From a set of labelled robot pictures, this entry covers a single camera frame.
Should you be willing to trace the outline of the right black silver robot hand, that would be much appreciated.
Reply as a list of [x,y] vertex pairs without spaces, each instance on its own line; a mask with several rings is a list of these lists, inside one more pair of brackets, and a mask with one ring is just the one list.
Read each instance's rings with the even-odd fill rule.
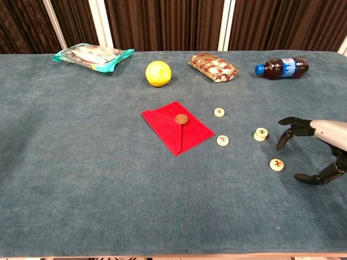
[[278,121],[280,125],[289,125],[279,138],[276,149],[285,147],[289,139],[294,136],[314,136],[326,143],[336,161],[324,168],[318,174],[307,175],[298,173],[294,178],[308,185],[324,185],[346,174],[346,122],[333,120],[306,120],[296,117],[287,117]]

